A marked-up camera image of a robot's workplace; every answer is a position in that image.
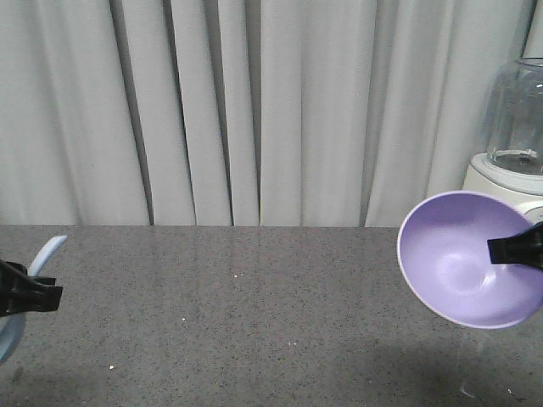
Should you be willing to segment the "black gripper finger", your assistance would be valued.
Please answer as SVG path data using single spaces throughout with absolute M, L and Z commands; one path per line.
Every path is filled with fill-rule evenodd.
M 542 223 L 511 237 L 489 239 L 487 246 L 492 264 L 526 265 L 542 268 Z
M 30 276 L 23 265 L 1 260 L 1 316 L 54 312 L 62 293 L 55 278 Z

